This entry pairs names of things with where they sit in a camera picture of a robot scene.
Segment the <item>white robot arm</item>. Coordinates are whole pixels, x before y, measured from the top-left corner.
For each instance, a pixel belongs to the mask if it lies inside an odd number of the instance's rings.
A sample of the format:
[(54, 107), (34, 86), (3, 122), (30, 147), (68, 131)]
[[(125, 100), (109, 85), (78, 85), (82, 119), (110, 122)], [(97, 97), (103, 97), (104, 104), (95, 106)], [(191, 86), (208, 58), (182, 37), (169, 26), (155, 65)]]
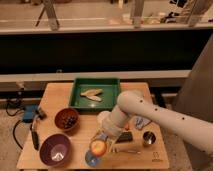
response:
[(117, 140), (126, 123), (134, 116), (142, 116), (169, 129), (194, 147), (213, 155), (213, 123), (154, 105), (137, 90), (124, 91), (117, 104), (102, 120), (99, 131)]

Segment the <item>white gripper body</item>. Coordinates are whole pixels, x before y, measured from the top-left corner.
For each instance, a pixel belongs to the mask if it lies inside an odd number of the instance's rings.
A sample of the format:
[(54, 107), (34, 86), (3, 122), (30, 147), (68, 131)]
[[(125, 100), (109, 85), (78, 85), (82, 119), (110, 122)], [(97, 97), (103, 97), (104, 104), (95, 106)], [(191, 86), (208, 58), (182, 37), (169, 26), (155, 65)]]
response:
[(98, 130), (91, 138), (89, 146), (92, 146), (92, 143), (97, 140), (103, 141), (106, 144), (107, 149), (110, 150), (116, 143), (117, 138), (113, 136), (108, 136), (104, 131)]

